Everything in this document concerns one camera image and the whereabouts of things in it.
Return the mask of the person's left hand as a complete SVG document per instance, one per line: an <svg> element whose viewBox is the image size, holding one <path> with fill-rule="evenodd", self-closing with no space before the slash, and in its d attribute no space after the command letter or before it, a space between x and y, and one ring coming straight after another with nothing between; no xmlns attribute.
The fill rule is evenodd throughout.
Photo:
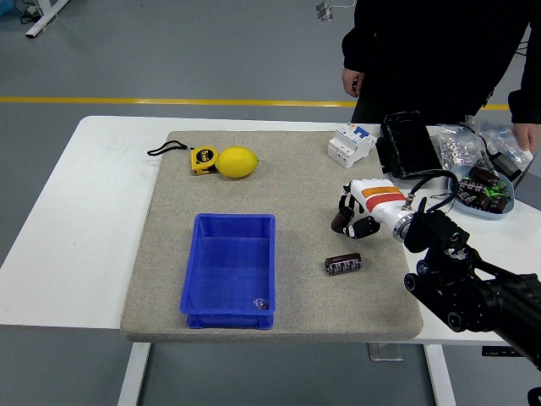
<svg viewBox="0 0 541 406"><path fill-rule="evenodd" d="M530 151L533 154L538 149L540 139L540 127L535 123L514 123L513 131L522 151Z"/></svg>

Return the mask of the person's right hand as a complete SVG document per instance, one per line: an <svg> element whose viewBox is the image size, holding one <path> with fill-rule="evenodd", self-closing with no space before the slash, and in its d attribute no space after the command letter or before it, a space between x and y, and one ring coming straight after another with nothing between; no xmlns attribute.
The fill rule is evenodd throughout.
<svg viewBox="0 0 541 406"><path fill-rule="evenodd" d="M352 97L359 97L363 86L365 73L344 68L342 70L342 85L344 91Z"/></svg>

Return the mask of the white and black robot right hand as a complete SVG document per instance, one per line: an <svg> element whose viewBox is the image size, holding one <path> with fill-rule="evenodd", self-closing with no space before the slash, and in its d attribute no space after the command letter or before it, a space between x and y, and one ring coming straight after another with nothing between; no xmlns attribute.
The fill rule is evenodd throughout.
<svg viewBox="0 0 541 406"><path fill-rule="evenodd" d="M385 225L402 242L413 219L407 197L389 179L352 180L342 187L331 229L352 239L377 233Z"/></svg>

